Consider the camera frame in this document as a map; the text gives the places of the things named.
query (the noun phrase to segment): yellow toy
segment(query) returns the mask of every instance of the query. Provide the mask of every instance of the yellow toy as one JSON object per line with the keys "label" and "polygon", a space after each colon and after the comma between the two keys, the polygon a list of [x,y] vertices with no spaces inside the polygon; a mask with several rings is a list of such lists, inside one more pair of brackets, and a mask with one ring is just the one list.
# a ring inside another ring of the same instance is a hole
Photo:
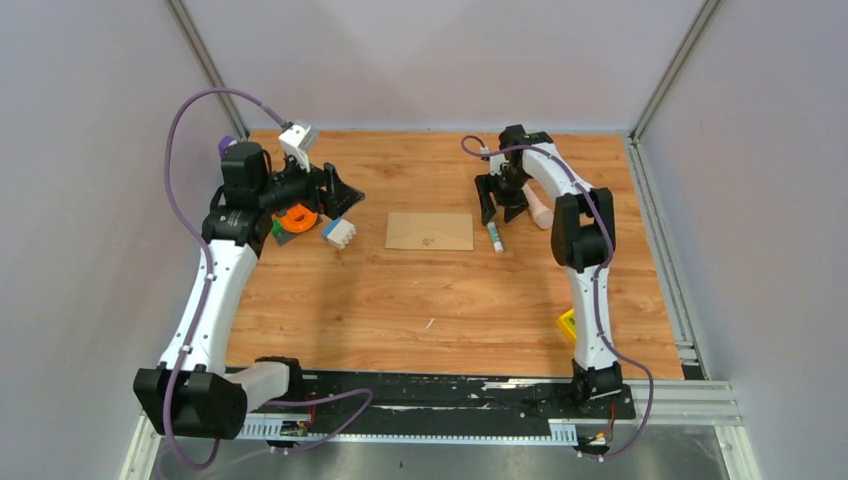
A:
{"label": "yellow toy", "polygon": [[577,327],[574,325],[573,308],[557,318],[557,327],[572,345],[577,346]]}

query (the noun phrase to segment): white wall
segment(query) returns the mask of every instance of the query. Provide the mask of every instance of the white wall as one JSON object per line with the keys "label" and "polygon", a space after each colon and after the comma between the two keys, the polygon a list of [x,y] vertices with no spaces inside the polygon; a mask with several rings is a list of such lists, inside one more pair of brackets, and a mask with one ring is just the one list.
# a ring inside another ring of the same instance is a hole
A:
{"label": "white wall", "polygon": [[644,139],[764,477],[845,478],[848,3],[729,0]]}
{"label": "white wall", "polygon": [[[701,0],[187,0],[224,82],[323,128],[628,129]],[[273,126],[242,110],[249,126]]]}
{"label": "white wall", "polygon": [[[6,1],[0,65],[0,477],[116,478],[198,259],[162,155],[205,82],[162,1]],[[179,131],[198,221],[227,125],[209,99]]]}

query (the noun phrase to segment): wooden table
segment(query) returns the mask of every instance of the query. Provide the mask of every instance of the wooden table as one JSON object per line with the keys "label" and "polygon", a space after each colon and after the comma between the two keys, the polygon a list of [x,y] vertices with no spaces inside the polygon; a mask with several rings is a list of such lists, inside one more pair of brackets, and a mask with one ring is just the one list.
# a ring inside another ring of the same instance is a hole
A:
{"label": "wooden table", "polygon": [[[251,137],[271,153],[275,168],[282,164],[277,135]],[[312,163],[335,164],[345,182],[366,194],[345,216],[357,235],[343,251],[319,231],[282,247],[269,237],[242,295],[228,364],[282,355],[306,368],[571,375],[573,346],[554,324],[572,306],[571,292],[551,254],[550,232],[522,215],[500,226],[506,251],[494,252],[474,188],[474,176],[487,166],[460,150],[461,137],[322,133]],[[483,138],[497,146],[495,134]],[[620,138],[554,138],[583,178],[615,197],[618,247],[609,280],[615,344],[656,377],[682,378]],[[474,251],[387,250],[389,212],[470,212]],[[643,376],[623,368],[625,376]]]}

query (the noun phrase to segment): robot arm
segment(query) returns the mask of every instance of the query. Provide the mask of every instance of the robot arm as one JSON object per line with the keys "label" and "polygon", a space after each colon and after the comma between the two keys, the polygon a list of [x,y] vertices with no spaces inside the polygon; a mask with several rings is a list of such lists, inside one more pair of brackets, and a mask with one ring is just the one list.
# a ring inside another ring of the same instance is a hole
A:
{"label": "robot arm", "polygon": [[[505,154],[489,158],[489,174],[475,179],[482,209],[483,224],[495,215],[495,201],[504,207],[507,222],[527,208],[527,199],[521,187],[529,178],[535,178],[545,193],[554,200],[554,225],[551,248],[557,263],[563,267],[571,285],[574,301],[577,346],[574,354],[574,392],[580,403],[614,395],[621,391],[621,367],[613,352],[601,340],[598,330],[610,331],[607,303],[607,278],[609,271],[601,264],[607,248],[598,226],[598,219],[590,225],[581,225],[581,215],[591,216],[591,210],[582,195],[590,194],[611,236],[615,248],[615,228],[612,194],[606,188],[594,188],[574,174],[574,181],[566,175],[543,150],[556,158],[557,152],[551,137],[546,133],[527,134],[521,125],[507,127],[500,137],[500,150],[512,149]],[[524,149],[520,146],[533,146]],[[593,278],[598,275],[598,296],[595,297]],[[599,306],[596,322],[595,303]]]}
{"label": "robot arm", "polygon": [[[339,218],[365,195],[341,181],[335,167],[309,163],[307,151],[317,136],[309,125],[293,124],[280,142],[288,153],[282,172],[270,171],[270,158],[253,142],[233,143],[222,150],[224,184],[212,198],[203,221],[202,236],[214,261],[208,273],[200,256],[194,287],[177,331],[155,369],[139,369],[133,390],[156,431],[164,433],[166,385],[177,365],[171,401],[175,435],[235,438],[248,412],[270,399],[301,400],[302,374],[297,360],[284,357],[257,359],[236,374],[225,372],[227,341],[236,308],[247,279],[262,254],[271,231],[271,215],[302,204]],[[191,342],[185,339],[201,301],[204,286],[212,280]]]}

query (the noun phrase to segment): pink object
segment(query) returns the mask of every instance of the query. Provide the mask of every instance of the pink object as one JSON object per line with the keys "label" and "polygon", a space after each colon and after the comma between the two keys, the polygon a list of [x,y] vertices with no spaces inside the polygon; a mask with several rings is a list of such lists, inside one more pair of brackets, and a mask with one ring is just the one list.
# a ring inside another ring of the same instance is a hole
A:
{"label": "pink object", "polygon": [[533,221],[536,222],[536,225],[539,226],[542,230],[547,230],[554,225],[554,212],[551,211],[550,208],[546,207],[539,197],[533,192],[533,189],[530,188],[526,183],[523,187],[521,187],[521,191],[524,192],[524,196],[527,197],[527,203],[530,205],[530,215],[533,217]]}

